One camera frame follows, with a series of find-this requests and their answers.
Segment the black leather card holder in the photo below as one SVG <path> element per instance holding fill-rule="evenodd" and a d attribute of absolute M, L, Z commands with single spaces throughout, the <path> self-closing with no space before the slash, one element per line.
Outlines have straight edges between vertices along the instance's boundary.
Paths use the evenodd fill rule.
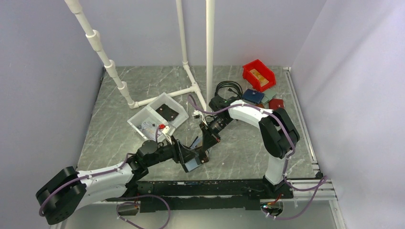
<path fill-rule="evenodd" d="M 182 164 L 182 167 L 186 173 L 193 171 L 209 161 L 210 149 L 205 150 L 204 152 L 198 151 L 198 149 L 202 148 L 202 146 L 203 139 L 201 136 L 198 136 L 188 147 L 188 151 L 186 151 L 188 155 L 183 158 L 184 163 Z"/>

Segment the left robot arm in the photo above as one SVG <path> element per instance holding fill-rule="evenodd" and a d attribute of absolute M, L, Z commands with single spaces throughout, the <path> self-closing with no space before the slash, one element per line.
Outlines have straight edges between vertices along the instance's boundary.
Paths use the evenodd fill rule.
<path fill-rule="evenodd" d="M 54 225 L 98 201 L 132 200 L 139 194 L 138 181 L 149 173 L 149 167 L 172 159 L 190 172 L 208 162 L 208 156 L 202 146 L 187 147 L 172 137 L 166 143 L 147 140 L 135 153 L 128 153 L 123 162 L 110 167 L 92 171 L 66 167 L 36 193 L 39 215 Z"/>

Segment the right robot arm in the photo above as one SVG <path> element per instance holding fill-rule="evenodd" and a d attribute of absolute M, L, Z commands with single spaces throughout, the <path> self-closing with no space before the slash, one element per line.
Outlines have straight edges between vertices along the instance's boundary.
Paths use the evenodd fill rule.
<path fill-rule="evenodd" d="M 209 103 L 213 120 L 200 123 L 202 145 L 209 149 L 220 142 L 219 133 L 233 120 L 243 121 L 260 130 L 265 149 L 270 154 L 264 175 L 263 192 L 269 198 L 281 193 L 285 184 L 288 159 L 300 140 L 299 133 L 286 110 L 259 108 L 243 100 L 214 97 Z"/>

